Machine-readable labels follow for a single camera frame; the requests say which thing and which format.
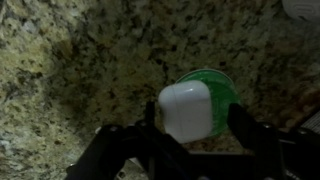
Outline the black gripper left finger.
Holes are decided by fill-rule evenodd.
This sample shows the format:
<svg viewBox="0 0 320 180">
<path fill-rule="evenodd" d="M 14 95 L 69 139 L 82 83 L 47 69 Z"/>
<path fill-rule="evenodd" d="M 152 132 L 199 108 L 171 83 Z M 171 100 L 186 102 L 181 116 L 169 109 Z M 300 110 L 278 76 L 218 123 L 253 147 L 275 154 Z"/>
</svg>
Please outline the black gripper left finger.
<svg viewBox="0 0 320 180">
<path fill-rule="evenodd" d="M 162 134 L 154 121 L 155 103 L 147 102 L 145 117 L 133 125 L 103 126 L 67 170 L 65 180 L 115 180 L 131 158 L 138 160 L 149 180 L 190 180 L 189 153 Z"/>
</svg>

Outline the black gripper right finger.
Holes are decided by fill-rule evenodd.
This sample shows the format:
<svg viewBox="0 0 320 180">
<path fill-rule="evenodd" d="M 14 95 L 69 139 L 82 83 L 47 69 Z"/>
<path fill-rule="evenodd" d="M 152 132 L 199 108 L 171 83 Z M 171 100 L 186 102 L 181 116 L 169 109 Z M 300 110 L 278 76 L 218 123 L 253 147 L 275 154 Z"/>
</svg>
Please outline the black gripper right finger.
<svg viewBox="0 0 320 180">
<path fill-rule="evenodd" d="M 254 152 L 255 180 L 320 180 L 318 133 L 307 128 L 281 132 L 234 103 L 227 124 L 240 144 Z"/>
</svg>

